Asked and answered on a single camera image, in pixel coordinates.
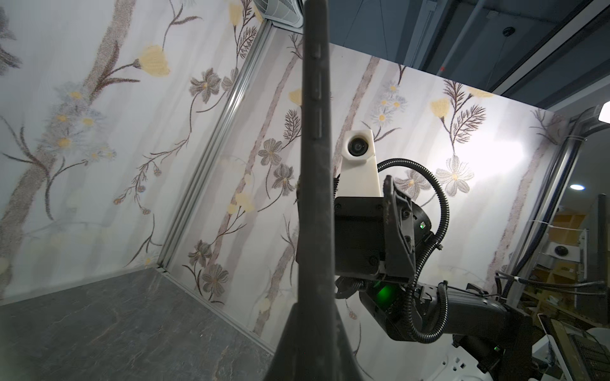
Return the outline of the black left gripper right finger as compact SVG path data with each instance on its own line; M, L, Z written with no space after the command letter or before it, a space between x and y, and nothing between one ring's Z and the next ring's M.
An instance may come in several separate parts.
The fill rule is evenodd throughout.
M363 381L338 309L335 310L335 321L337 333L335 380Z

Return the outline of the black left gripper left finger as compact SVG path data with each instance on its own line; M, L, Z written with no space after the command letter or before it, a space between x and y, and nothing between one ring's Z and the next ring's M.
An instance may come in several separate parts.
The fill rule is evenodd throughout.
M264 381L294 381L298 349L298 309L294 304Z

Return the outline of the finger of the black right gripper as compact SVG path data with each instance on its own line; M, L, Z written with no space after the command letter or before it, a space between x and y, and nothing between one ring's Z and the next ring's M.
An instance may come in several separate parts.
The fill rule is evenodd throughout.
M416 272L412 202L392 176L383 182L385 274L395 281L412 280Z

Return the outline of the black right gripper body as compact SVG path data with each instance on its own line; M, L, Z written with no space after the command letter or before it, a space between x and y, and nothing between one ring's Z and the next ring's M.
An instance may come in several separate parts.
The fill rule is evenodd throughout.
M384 255L383 198L335 200L335 274L373 280Z

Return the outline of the black phone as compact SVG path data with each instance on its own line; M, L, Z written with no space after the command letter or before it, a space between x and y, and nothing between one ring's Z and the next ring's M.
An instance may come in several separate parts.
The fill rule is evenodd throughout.
M298 380L332 380L336 368L328 4L307 1L298 247Z

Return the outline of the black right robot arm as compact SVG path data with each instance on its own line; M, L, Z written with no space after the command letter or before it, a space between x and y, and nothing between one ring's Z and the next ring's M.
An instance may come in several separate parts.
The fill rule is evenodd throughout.
M392 176L379 179L391 167L411 169L429 182L440 206L437 230ZM532 379L533 322L527 314L483 291L419 280L450 222L446 193L431 171L407 159L358 162L335 178L334 197L336 298L357 295L394 341L431 344L449 334L484 376Z

